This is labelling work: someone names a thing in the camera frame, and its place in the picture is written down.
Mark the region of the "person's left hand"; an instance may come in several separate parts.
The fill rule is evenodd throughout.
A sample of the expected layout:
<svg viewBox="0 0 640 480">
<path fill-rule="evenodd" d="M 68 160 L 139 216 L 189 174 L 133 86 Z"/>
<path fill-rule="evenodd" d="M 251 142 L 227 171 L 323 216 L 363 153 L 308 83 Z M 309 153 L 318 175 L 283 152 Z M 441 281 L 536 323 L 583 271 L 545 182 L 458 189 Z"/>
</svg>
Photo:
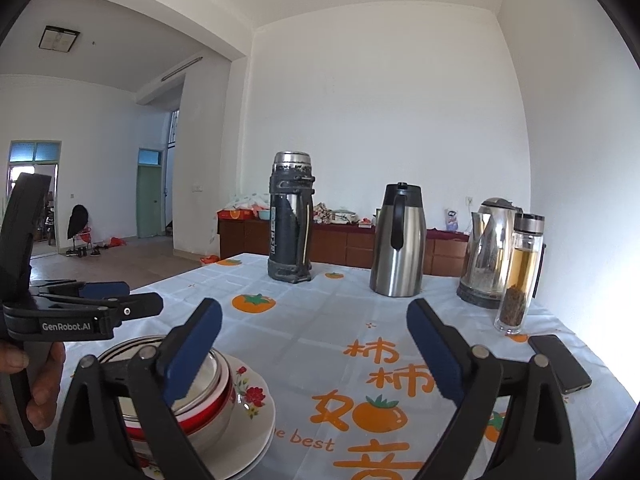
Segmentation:
<svg viewBox="0 0 640 480">
<path fill-rule="evenodd" d="M 28 420 L 37 430 L 49 428 L 54 421 L 58 394 L 66 359 L 65 346 L 54 342 L 47 361 L 32 382 L 32 400 L 26 408 Z M 0 370 L 2 374 L 16 374 L 29 364 L 28 355 L 19 348 L 2 342 L 0 350 Z"/>
</svg>

